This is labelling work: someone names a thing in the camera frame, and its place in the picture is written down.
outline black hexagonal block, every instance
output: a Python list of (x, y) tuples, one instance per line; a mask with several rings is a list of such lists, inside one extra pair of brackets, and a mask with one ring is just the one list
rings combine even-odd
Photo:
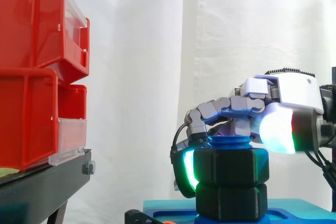
[(258, 221), (267, 211), (267, 188), (265, 184), (252, 188), (227, 188), (198, 183), (196, 210), (201, 216), (218, 221)]
[(213, 186), (255, 187), (269, 179), (268, 152), (261, 148), (194, 152), (194, 173), (198, 181)]

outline orange object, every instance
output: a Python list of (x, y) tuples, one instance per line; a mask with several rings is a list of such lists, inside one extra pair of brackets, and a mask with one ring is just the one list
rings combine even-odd
[(86, 87), (58, 85), (52, 69), (0, 69), (0, 167), (57, 165), (86, 143)]
[(89, 74), (89, 28), (73, 0), (0, 0), (0, 67), (51, 68), (60, 83)]

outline white backdrop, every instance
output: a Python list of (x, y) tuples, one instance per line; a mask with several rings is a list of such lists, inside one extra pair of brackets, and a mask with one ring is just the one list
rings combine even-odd
[[(91, 20), (90, 76), (80, 83), (97, 169), (69, 200), (65, 224), (123, 223), (145, 199), (180, 197), (169, 150), (198, 103), (273, 68), (330, 81), (329, 0), (75, 1)], [(331, 190), (306, 157), (271, 153), (270, 169), (269, 197), (330, 208)]]

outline yellow object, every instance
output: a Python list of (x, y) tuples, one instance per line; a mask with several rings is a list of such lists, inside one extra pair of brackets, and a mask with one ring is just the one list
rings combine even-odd
[(20, 170), (13, 168), (0, 168), (0, 178), (5, 177), (8, 174), (18, 173)]

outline green led light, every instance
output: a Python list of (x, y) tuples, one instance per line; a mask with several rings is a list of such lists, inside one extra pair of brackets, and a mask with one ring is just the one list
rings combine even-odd
[(187, 172), (189, 184), (196, 190), (198, 180), (194, 175), (194, 150), (188, 151), (184, 154), (184, 166)]

